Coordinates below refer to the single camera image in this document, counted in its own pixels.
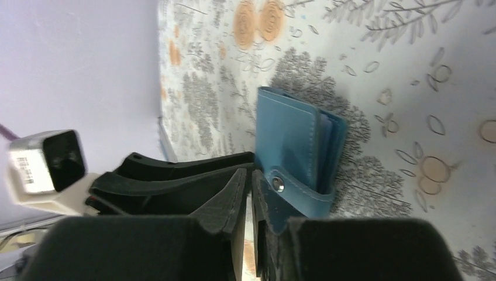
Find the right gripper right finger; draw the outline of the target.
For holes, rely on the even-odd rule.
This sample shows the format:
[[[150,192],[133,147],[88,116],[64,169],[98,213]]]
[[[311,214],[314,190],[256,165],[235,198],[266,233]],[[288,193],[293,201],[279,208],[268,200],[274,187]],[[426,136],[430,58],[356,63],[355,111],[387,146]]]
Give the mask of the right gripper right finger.
[[[308,218],[252,174],[262,280],[461,280],[445,240],[413,218]]]

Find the blue leather card holder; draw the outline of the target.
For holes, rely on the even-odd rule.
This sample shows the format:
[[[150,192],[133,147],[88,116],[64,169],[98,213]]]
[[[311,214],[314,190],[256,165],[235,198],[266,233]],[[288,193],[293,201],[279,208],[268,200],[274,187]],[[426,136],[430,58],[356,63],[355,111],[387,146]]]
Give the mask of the blue leather card holder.
[[[273,87],[259,87],[254,222],[274,234],[290,217],[323,218],[335,199],[346,121]]]

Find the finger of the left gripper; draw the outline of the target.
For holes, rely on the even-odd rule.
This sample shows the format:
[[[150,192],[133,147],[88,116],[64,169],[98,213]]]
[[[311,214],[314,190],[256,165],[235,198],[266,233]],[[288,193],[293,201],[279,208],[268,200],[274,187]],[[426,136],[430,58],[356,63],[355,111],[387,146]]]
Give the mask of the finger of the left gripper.
[[[114,173],[133,180],[165,181],[252,163],[254,163],[252,152],[177,163],[157,160],[133,152],[114,170]]]
[[[117,214],[187,215],[220,194],[239,169],[247,167],[165,181],[141,181],[106,172],[91,184],[89,194]]]

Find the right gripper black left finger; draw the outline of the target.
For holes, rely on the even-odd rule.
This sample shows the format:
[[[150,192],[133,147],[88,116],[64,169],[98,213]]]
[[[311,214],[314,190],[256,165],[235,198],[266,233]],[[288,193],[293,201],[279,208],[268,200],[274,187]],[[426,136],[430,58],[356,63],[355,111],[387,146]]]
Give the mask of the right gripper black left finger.
[[[245,168],[209,174],[220,191],[188,215],[69,217],[43,238],[19,280],[240,280]]]

